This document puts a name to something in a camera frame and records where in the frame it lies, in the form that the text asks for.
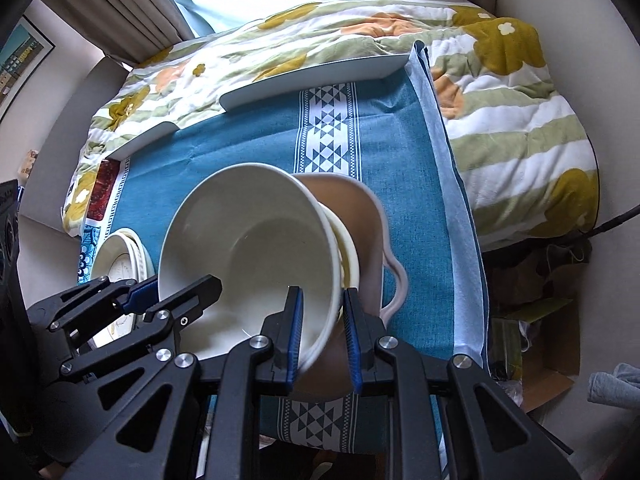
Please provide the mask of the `pink square handled bowl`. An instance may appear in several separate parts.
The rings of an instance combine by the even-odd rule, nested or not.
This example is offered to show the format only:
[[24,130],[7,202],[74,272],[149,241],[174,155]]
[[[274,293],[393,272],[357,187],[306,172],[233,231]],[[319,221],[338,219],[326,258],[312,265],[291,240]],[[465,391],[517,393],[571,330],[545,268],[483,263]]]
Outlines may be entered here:
[[[340,174],[296,174],[311,194],[343,221],[355,243],[360,265],[363,310],[384,323],[404,304],[409,290],[405,268],[390,246],[390,229],[381,201],[363,183]],[[324,402],[352,392],[344,323],[338,321],[310,369],[296,379],[290,398]]]

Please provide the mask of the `cream yellow bowl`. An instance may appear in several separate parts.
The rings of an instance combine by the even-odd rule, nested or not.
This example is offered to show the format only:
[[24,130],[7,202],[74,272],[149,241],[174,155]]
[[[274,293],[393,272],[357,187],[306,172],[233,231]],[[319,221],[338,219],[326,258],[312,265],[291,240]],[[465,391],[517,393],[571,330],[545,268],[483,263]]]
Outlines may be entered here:
[[360,284],[360,265],[357,249],[349,230],[340,217],[325,204],[320,204],[329,221],[337,242],[342,267],[342,286],[344,288],[358,288]]

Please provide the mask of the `white ceramic bowl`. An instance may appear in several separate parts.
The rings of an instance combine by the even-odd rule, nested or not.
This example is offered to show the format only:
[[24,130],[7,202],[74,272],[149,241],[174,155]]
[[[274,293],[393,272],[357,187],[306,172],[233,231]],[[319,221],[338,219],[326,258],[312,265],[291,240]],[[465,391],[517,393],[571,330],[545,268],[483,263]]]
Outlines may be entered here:
[[200,360],[229,352],[258,334],[298,286],[304,300],[298,369],[314,365],[337,321],[342,269],[329,220],[302,182],[247,162],[198,184],[167,230],[158,296],[166,299],[207,274],[221,282],[221,294],[182,330],[182,350]]

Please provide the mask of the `cartoon printed deep plate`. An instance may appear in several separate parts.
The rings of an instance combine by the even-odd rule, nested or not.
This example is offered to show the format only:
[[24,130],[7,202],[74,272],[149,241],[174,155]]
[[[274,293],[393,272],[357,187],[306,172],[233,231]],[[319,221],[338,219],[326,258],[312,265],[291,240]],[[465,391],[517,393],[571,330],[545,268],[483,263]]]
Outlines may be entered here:
[[[112,283],[122,280],[143,282],[154,274],[149,252],[138,234],[129,228],[120,228],[104,240],[96,251],[91,271],[92,278],[106,276]],[[89,340],[90,347],[101,348],[128,335],[136,321],[135,314],[121,315]]]

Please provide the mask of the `blue patterned tablecloth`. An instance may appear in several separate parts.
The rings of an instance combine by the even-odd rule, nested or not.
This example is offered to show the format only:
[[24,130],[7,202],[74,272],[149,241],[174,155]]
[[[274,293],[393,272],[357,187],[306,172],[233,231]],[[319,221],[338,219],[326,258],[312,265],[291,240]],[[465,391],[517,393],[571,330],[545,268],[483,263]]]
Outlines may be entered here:
[[79,270],[119,229],[152,263],[186,196],[215,172],[260,162],[292,174],[342,220],[359,259],[362,306],[436,359],[486,360],[488,298],[468,196],[417,42],[384,78],[255,100],[174,129],[100,168],[107,205],[82,234]]

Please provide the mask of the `grey headboard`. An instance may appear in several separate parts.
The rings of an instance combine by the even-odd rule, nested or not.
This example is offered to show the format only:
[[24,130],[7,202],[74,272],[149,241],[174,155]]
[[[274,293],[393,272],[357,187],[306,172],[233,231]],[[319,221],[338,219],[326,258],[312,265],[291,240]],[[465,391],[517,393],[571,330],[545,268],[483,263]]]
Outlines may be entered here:
[[61,211],[91,118],[114,98],[127,74],[128,70],[111,58],[102,58],[70,96],[26,181],[21,202],[24,217],[64,232]]

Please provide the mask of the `floral quilt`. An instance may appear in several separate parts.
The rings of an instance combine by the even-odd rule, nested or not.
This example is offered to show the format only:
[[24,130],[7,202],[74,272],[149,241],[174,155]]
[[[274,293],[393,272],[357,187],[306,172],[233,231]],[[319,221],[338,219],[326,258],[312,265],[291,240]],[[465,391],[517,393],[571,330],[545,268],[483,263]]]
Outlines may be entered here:
[[591,229],[596,156],[532,25],[465,0],[328,0],[180,42],[135,67],[91,117],[61,208],[63,230],[80,233],[102,160],[160,122],[190,126],[220,114],[221,96],[252,82],[406,53],[416,42],[427,50],[482,247]]

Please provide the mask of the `framed landscape picture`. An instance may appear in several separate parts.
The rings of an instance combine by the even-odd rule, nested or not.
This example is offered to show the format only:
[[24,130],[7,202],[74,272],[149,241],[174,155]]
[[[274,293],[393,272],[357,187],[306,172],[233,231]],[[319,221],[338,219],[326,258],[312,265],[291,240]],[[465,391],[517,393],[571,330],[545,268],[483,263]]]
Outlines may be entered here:
[[27,16],[20,18],[1,51],[0,118],[54,48],[53,42]]

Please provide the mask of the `left brown curtain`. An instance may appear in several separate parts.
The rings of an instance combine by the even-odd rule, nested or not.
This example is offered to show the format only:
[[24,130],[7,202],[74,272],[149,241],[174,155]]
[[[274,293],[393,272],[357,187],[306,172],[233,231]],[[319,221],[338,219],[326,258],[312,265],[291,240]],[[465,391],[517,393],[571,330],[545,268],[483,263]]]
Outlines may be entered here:
[[194,38],[174,0],[41,0],[104,54],[137,65]]

